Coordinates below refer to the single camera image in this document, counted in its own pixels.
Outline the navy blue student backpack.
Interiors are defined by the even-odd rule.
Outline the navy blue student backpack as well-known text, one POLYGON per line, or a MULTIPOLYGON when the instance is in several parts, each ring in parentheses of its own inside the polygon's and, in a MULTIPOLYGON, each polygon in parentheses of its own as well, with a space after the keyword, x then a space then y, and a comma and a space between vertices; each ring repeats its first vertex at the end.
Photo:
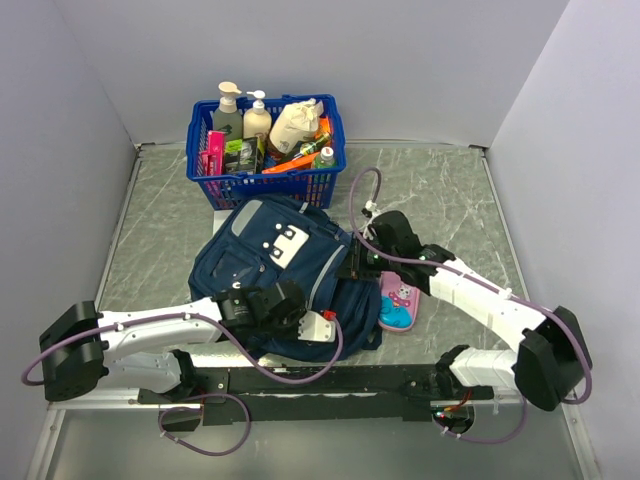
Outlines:
POLYGON ((285 195, 265 194, 236 206, 195 258, 191 298, 213 296, 239 284, 267 288, 292 280, 308 307, 329 310, 340 323, 346 359, 382 343, 377 282, 341 278, 353 236, 320 208, 285 195))

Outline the pink cartoon pencil case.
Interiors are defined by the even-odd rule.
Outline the pink cartoon pencil case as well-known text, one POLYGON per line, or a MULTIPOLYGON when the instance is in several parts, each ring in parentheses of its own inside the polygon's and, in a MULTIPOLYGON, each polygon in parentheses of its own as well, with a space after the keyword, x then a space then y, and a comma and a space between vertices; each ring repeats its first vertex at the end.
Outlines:
POLYGON ((393 272, 381 275, 380 289, 379 326, 396 333, 411 330, 417 319, 420 290, 406 284, 393 272))

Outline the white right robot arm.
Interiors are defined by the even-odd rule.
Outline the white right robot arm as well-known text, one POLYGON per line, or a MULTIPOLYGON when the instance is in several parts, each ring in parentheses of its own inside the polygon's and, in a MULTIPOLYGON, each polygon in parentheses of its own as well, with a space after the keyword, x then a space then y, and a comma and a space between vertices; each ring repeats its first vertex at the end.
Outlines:
POLYGON ((375 279, 382 286, 382 325, 408 329, 396 313, 427 295, 445 302, 492 331, 504 350, 458 345, 437 363, 438 390, 458 398, 471 387, 519 392, 535 407, 552 411, 586 380, 593 363, 576 315, 558 306, 531 306, 483 278, 452 252, 423 244, 407 217, 397 211, 363 209, 367 224, 355 235, 342 276, 375 279))

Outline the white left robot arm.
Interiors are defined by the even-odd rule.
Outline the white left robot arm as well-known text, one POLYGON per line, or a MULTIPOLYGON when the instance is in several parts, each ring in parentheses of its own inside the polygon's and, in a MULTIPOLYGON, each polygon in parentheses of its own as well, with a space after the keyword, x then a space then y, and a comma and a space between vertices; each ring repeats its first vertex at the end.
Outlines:
POLYGON ((293 281, 137 312, 99 312, 93 302, 80 302, 40 336, 45 398, 62 402, 97 387, 138 388, 184 402, 200 386, 184 345, 226 339, 244 346, 260 335, 294 339, 306 312, 305 294, 293 281))

